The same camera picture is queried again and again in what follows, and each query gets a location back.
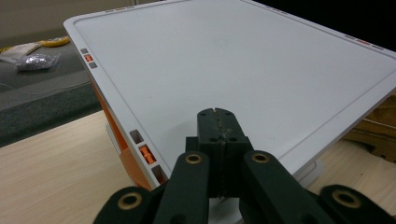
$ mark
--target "wooden surface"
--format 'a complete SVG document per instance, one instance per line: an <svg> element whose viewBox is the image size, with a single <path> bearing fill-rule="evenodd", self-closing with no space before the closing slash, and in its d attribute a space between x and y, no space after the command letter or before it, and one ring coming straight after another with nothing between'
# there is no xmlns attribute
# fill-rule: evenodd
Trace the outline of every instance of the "wooden surface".
<svg viewBox="0 0 396 224"><path fill-rule="evenodd" d="M0 223L92 223L108 197L131 185L98 112L0 148ZM396 215L396 163L340 141L321 156L309 189L342 184Z"/></svg>

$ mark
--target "gray surface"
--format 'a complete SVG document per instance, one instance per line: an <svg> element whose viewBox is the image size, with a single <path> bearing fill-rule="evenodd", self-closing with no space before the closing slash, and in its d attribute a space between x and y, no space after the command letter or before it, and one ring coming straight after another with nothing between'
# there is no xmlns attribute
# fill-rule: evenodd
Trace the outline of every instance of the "gray surface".
<svg viewBox="0 0 396 224"><path fill-rule="evenodd" d="M101 109L74 46L41 48L34 53L55 55L49 70L17 72L0 63L0 147L42 133Z"/></svg>
<svg viewBox="0 0 396 224"><path fill-rule="evenodd" d="M89 82L72 44L40 48L32 54L37 53L60 54L59 63L47 70L18 72L14 64L0 62L0 83L9 86L0 85L0 111Z"/></svg>

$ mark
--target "yellow object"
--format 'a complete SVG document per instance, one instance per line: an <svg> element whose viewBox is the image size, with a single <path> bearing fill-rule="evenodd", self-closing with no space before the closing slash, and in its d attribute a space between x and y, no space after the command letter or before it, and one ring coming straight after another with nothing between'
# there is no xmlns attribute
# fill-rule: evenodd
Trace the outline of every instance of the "yellow object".
<svg viewBox="0 0 396 224"><path fill-rule="evenodd" d="M58 37L58 38L49 39L49 40L42 40L42 41L39 41L38 43L44 47L53 48L53 47L59 47L59 46L65 45L69 42L70 42L69 36L64 36L64 37Z"/></svg>
<svg viewBox="0 0 396 224"><path fill-rule="evenodd" d="M0 53L3 53L4 51L6 51L6 50L8 50L8 49L10 49L10 48L12 48L12 47L2 48L2 49L0 49Z"/></svg>

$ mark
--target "bolt hole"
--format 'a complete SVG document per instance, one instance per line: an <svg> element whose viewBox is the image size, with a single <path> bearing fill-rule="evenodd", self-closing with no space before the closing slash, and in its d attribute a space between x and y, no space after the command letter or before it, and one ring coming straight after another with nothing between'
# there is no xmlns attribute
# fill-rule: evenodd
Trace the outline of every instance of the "bolt hole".
<svg viewBox="0 0 396 224"><path fill-rule="evenodd" d="M132 203L136 203L137 199L135 196L128 196L128 197L124 198L123 201L125 203L132 204Z"/></svg>
<svg viewBox="0 0 396 224"><path fill-rule="evenodd" d="M342 201L344 201L344 202L346 202L346 203L354 203L355 202L355 200L353 200L353 198L352 197L350 197L349 195L346 195L346 194L340 194L340 199L342 200Z"/></svg>
<svg viewBox="0 0 396 224"><path fill-rule="evenodd" d="M264 154L257 153L253 154L252 159L256 162L265 163L269 161L269 158L266 157Z"/></svg>
<svg viewBox="0 0 396 224"><path fill-rule="evenodd" d="M190 160L190 161L198 161L198 160L199 160L199 157L197 157L197 156L190 156L190 157L189 157L189 160Z"/></svg>

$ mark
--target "white tray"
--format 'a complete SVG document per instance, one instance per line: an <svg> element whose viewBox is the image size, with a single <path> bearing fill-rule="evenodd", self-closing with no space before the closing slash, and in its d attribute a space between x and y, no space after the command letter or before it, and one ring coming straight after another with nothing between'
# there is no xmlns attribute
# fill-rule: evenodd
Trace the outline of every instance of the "white tray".
<svg viewBox="0 0 396 224"><path fill-rule="evenodd" d="M396 87L395 52L252 1L165 1L64 26L152 187L150 168L170 176L201 110L234 112L296 174Z"/></svg>

